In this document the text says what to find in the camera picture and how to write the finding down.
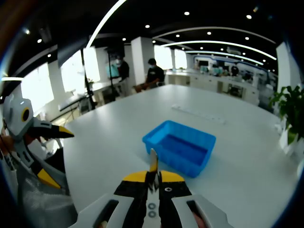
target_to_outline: green leaf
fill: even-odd
[[[289,121],[286,120],[285,129],[288,129],[289,124],[290,124]]]
[[[293,92],[293,90],[292,90],[292,88],[291,88],[291,86],[289,85],[289,86],[287,86],[287,91],[291,94],[292,92]]]
[[[290,145],[295,140],[295,137],[296,137],[296,133],[294,132],[293,127],[291,127],[288,130],[288,134],[287,134],[287,143],[288,143],[288,145]]]
[[[285,89],[286,89],[286,87],[282,87],[281,88],[281,93],[283,93]]]
[[[286,115],[285,110],[284,110],[284,109],[282,109],[282,108],[280,109],[280,115],[281,115],[281,116],[285,116],[285,115]]]

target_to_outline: white robot part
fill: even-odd
[[[13,95],[6,97],[3,119],[9,134],[19,141],[33,122],[33,108],[30,100],[14,98]]]

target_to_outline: ceiling light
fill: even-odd
[[[3,77],[1,81],[22,81],[22,77]]]
[[[245,59],[245,60],[248,60],[248,61],[251,61],[251,62],[260,64],[260,65],[263,65],[263,63],[261,63],[261,62],[259,62],[259,61],[256,61],[256,60],[254,60],[254,59],[247,58],[247,57],[244,57],[244,56],[238,56],[238,55],[234,55],[234,54],[230,54],[230,53],[225,53],[225,52],[217,52],[217,51],[186,51],[186,53],[197,53],[197,52],[199,52],[199,53],[207,53],[207,54],[216,54],[216,55],[232,56],[232,57]]]
[[[30,34],[30,31],[29,31],[27,28],[23,28],[23,32],[24,32],[25,34],[27,34],[27,35]]]
[[[102,18],[102,20],[100,21],[100,23],[98,24],[98,26],[96,27],[95,31],[93,32],[88,44],[86,45],[86,48],[91,47],[93,40],[96,38],[97,34],[99,33],[99,31],[101,30],[101,28],[104,26],[104,24],[106,23],[107,20],[109,20],[109,18],[111,17],[111,15],[127,0],[118,0],[115,5],[112,6],[112,8],[106,13],[106,15],[104,16],[104,18]]]
[[[276,57],[273,57],[272,55],[267,54],[267,53],[264,52],[264,51],[255,49],[255,48],[253,48],[253,47],[245,46],[245,45],[242,45],[242,44],[230,43],[230,42],[225,42],[225,41],[192,40],[192,41],[182,41],[182,42],[175,42],[175,43],[163,44],[163,45],[161,45],[161,47],[168,47],[168,46],[180,45],[180,44],[197,44],[197,43],[213,43],[213,44],[226,44],[226,45],[238,46],[238,47],[241,47],[241,48],[247,48],[247,49],[249,49],[249,50],[256,51],[256,52],[258,52],[258,53],[260,53],[260,54],[263,54],[263,55],[265,55],[265,56],[267,56],[267,57],[269,57],[269,58],[272,58],[273,60],[276,60]]]

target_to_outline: desk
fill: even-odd
[[[86,94],[76,94],[65,100],[63,103],[58,105],[59,111],[63,111],[66,108],[72,106],[73,104],[76,104],[77,102],[86,99]]]
[[[230,80],[228,77],[215,77],[195,72],[167,72],[169,84],[189,85],[190,87],[205,89],[213,92],[227,92],[228,85],[239,86],[243,88],[241,99],[258,105],[259,91],[251,84]]]
[[[113,85],[117,85],[119,84],[121,78],[115,78],[115,79],[112,79],[113,81]],[[102,94],[102,92],[104,90],[106,90],[108,87],[111,86],[111,81],[107,81],[107,82],[96,82],[92,85],[92,88],[91,90],[93,91],[94,93],[94,97],[95,97],[95,100],[96,102],[98,103],[104,103],[104,96]],[[82,91],[78,91],[79,93],[86,93],[86,88],[84,88]]]
[[[226,123],[174,110],[173,104],[220,115]],[[189,189],[226,212],[235,228],[271,227],[297,183],[296,166],[278,147],[278,117],[242,100],[180,85],[126,97],[66,125],[75,134],[64,140],[64,160],[76,210],[113,193],[129,173],[149,168],[142,137],[165,120],[217,138],[198,177],[180,174]],[[161,161],[159,170],[175,172]]]

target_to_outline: person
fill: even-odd
[[[237,68],[237,64],[236,63],[232,66],[231,73],[232,73],[232,76],[237,76],[238,75],[239,70]]]
[[[129,65],[128,63],[124,60],[124,57],[117,55],[116,56],[116,65],[118,68],[118,72],[119,72],[119,77],[121,77],[121,81],[124,81],[126,78],[129,77]]]
[[[128,96],[129,95],[128,78],[129,78],[129,71],[130,71],[129,65],[124,60],[124,57],[122,57],[120,55],[116,56],[115,63],[117,65],[119,77],[121,77],[121,80],[120,80],[121,87],[119,87],[119,90],[124,96]]]
[[[156,60],[154,58],[150,58],[148,61],[149,70],[147,74],[147,78],[145,83],[137,85],[135,87],[136,92],[140,92],[141,90],[146,90],[148,88],[157,87],[158,82],[164,82],[165,74],[163,69],[156,65]]]

